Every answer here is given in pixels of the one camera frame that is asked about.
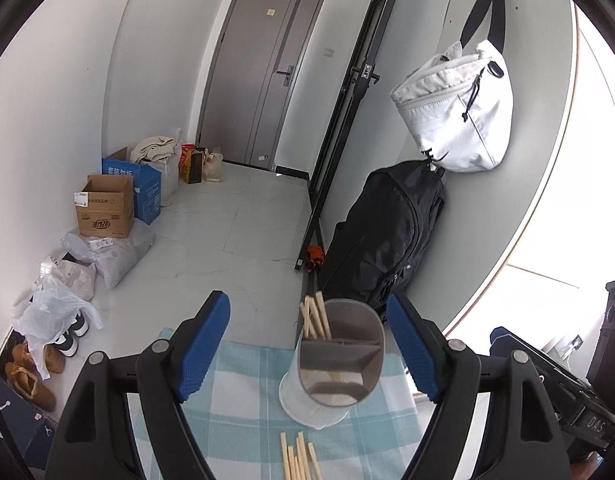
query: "blue plaid cloth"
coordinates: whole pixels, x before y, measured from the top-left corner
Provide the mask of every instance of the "blue plaid cloth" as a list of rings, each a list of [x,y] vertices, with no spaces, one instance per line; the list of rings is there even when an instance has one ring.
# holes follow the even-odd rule
[[[228,342],[219,346],[201,389],[183,406],[216,478],[283,480],[282,431],[290,445],[299,431],[315,445],[325,479],[401,478],[421,428],[400,357],[387,354],[372,394],[338,424],[315,431],[291,420],[279,402],[279,384],[293,353]],[[146,477],[159,480],[140,410],[133,421]]]

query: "black backpack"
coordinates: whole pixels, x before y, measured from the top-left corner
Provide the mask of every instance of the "black backpack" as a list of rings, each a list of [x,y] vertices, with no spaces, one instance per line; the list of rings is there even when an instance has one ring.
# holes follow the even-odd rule
[[[326,300],[350,298],[384,313],[388,296],[410,282],[443,210],[443,173],[430,160],[370,173],[319,272]]]

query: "tiled floor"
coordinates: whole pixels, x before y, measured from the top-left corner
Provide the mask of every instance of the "tiled floor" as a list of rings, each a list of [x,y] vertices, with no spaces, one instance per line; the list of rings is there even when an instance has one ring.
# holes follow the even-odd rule
[[[112,290],[97,278],[92,303],[105,327],[81,338],[65,372],[46,382],[57,396],[50,415],[60,416],[91,352],[142,351],[215,289],[232,304],[226,340],[293,348],[303,279],[294,263],[309,215],[306,182],[297,178],[225,164],[223,182],[181,183],[152,224],[145,258]]]

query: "brown shoe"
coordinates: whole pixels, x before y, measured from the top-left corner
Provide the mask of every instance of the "brown shoe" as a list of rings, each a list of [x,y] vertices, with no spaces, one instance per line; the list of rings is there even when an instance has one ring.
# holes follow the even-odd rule
[[[6,363],[8,384],[24,399],[51,412],[57,405],[54,394],[27,368],[15,363]]]
[[[60,374],[66,367],[66,358],[61,352],[59,352],[53,345],[46,345],[43,349],[43,355],[45,357],[45,367],[50,373]],[[12,348],[12,359],[14,362],[31,372],[36,371],[36,365],[32,354],[28,350],[27,342],[15,345]]]

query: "white crossbody bag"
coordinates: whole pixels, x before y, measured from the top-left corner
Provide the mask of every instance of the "white crossbody bag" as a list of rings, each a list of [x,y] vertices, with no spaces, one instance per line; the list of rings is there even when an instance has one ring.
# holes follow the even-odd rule
[[[488,39],[463,48],[492,6]],[[492,170],[510,140],[512,92],[501,52],[505,0],[476,0],[460,41],[412,72],[390,94],[422,153],[449,171]]]

